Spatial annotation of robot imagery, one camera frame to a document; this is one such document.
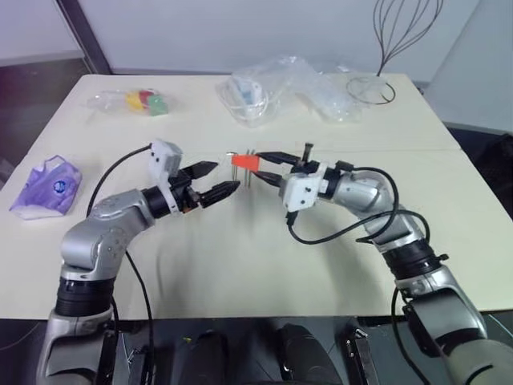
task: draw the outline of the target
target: white wall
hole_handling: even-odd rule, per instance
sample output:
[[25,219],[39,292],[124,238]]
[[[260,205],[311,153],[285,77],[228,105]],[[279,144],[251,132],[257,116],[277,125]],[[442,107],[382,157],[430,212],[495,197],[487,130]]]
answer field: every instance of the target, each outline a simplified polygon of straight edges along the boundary
[[446,123],[513,133],[511,0],[481,0],[425,96]]
[[2,0],[0,66],[82,57],[53,0]]
[[[327,65],[348,59],[363,71],[379,65],[375,0],[79,2],[114,71],[230,72],[279,54]],[[478,2],[446,0],[429,34],[386,71],[430,82]]]

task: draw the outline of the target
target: white table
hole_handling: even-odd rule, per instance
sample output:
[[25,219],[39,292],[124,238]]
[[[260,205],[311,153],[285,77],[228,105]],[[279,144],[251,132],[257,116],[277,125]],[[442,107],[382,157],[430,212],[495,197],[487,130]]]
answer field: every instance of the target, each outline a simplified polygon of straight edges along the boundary
[[[0,192],[0,318],[46,318],[55,304],[63,234],[86,211],[103,171],[124,153],[159,137],[184,150],[183,165],[220,166],[195,186],[229,180],[227,151],[298,152],[315,143],[313,158],[378,166],[398,183],[401,201],[424,214],[437,253],[480,310],[513,307],[513,223],[458,144],[403,75],[389,75],[392,104],[364,111],[359,124],[327,125],[305,107],[263,128],[240,126],[216,98],[210,76],[84,76]],[[178,102],[170,116],[112,117],[84,107],[102,90],[155,87]],[[83,182],[62,218],[21,221],[8,213],[30,169],[54,154],[80,168]],[[99,197],[151,185],[147,155],[117,169]],[[268,170],[285,170],[265,164]],[[346,237],[318,246],[288,234],[277,191],[253,179],[229,199],[184,217],[165,217],[130,250],[147,283],[157,318],[390,313],[393,276],[381,255]],[[304,237],[332,233],[355,221],[344,209],[319,204],[302,213]],[[115,286],[121,317],[146,318],[142,294],[123,263]]]

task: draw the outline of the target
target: red object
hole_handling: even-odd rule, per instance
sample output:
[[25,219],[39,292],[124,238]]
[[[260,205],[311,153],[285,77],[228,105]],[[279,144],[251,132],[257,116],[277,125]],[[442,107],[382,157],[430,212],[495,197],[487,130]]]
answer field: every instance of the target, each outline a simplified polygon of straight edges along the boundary
[[152,95],[154,95],[154,93],[148,90],[139,91],[139,100],[143,104],[144,108],[147,108],[147,98]]
[[260,157],[256,155],[233,155],[232,164],[237,167],[246,168],[249,171],[258,171]]

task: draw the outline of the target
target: plastic packaging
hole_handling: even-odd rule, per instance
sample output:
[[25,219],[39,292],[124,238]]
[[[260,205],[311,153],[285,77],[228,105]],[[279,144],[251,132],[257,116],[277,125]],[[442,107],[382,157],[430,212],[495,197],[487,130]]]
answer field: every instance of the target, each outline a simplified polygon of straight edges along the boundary
[[87,101],[87,106],[108,114],[134,112],[158,116],[169,113],[169,98],[152,89],[102,91]]
[[70,209],[81,181],[82,174],[75,166],[54,156],[32,168],[10,211],[25,220],[61,217]]
[[216,91],[233,117],[250,127],[274,118],[286,95],[303,95],[330,122],[352,120],[356,111],[344,89],[297,56],[280,56],[235,71]]

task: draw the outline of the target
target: yellow object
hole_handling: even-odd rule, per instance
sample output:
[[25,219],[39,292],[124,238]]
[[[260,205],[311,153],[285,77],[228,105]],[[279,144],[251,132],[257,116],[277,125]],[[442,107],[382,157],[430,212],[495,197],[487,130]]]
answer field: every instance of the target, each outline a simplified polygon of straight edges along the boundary
[[127,92],[125,94],[125,101],[128,103],[131,109],[136,111],[144,110],[144,105],[139,98],[139,92]]

